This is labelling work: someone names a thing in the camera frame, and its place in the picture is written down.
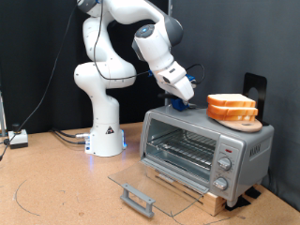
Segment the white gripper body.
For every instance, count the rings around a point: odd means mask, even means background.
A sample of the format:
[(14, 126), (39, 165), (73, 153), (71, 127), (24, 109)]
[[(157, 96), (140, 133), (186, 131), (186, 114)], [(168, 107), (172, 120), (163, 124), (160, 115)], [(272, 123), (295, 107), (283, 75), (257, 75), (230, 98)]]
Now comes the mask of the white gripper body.
[(155, 72), (157, 84), (163, 90), (183, 99), (190, 100), (194, 96), (186, 70), (174, 61), (169, 67)]

